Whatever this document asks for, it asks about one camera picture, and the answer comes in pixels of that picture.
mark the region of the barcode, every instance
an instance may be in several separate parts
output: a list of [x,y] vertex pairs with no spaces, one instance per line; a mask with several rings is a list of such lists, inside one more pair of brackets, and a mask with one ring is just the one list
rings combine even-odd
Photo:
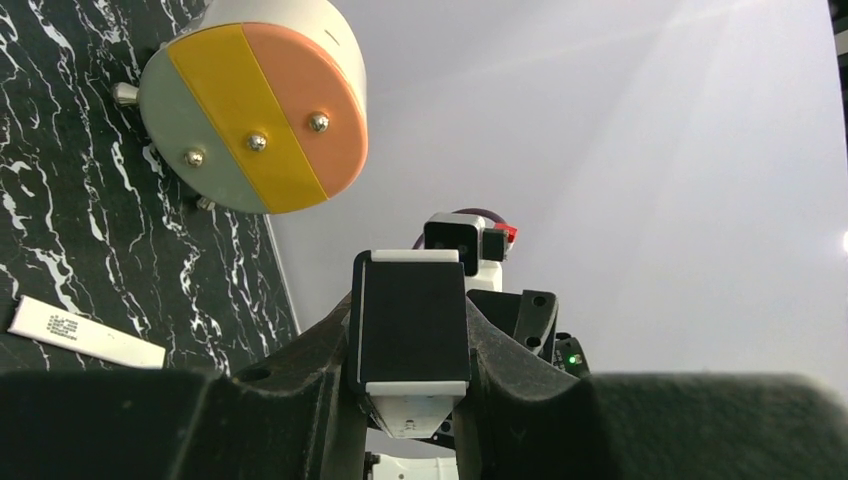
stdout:
[[77,339],[77,327],[79,327],[79,322],[68,318],[62,318],[58,315],[51,315],[50,319],[47,321],[48,332],[54,335],[59,335],[60,337],[65,337],[69,340]]

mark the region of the black marble surface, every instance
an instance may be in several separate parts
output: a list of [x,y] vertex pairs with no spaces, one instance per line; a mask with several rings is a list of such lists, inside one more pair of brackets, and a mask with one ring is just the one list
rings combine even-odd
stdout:
[[[295,335],[261,216],[198,211],[111,100],[202,0],[0,6],[0,322],[28,295],[233,372]],[[0,334],[0,369],[113,368]]]

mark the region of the red connector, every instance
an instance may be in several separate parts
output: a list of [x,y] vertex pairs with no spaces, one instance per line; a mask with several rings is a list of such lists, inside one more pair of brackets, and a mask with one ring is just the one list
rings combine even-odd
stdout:
[[506,230],[506,241],[512,243],[515,241],[515,236],[518,234],[518,229],[515,227],[511,227],[505,223],[496,223],[495,228],[498,230]]

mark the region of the white wall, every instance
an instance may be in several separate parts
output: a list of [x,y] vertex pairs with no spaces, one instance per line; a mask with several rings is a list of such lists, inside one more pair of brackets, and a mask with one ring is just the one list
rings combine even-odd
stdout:
[[848,396],[845,133],[827,3],[338,0],[371,149],[273,219],[301,325],[436,211],[520,228],[594,371],[793,371]]

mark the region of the camera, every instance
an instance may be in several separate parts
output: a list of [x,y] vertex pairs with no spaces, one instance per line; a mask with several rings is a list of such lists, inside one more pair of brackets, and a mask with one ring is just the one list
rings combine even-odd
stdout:
[[500,262],[514,237],[510,229],[480,215],[437,213],[424,224],[424,248],[459,252],[468,290],[501,291]]

